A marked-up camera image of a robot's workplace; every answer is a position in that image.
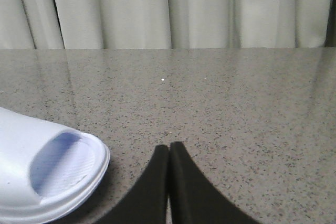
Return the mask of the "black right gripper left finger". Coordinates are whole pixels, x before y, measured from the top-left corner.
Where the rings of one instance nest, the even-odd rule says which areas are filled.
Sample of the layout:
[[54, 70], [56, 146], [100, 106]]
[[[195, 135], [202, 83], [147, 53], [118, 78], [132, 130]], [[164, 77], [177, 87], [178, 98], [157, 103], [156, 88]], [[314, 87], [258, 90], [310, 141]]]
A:
[[169, 149], [158, 145], [128, 193], [97, 223], [166, 223]]

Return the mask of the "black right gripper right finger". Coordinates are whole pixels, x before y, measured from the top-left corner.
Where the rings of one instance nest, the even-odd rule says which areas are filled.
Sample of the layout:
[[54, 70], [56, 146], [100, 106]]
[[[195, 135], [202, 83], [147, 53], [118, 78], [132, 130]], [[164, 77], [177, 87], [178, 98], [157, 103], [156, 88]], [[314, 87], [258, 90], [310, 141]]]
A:
[[169, 179], [173, 223], [257, 223], [213, 186], [182, 142], [170, 145]]

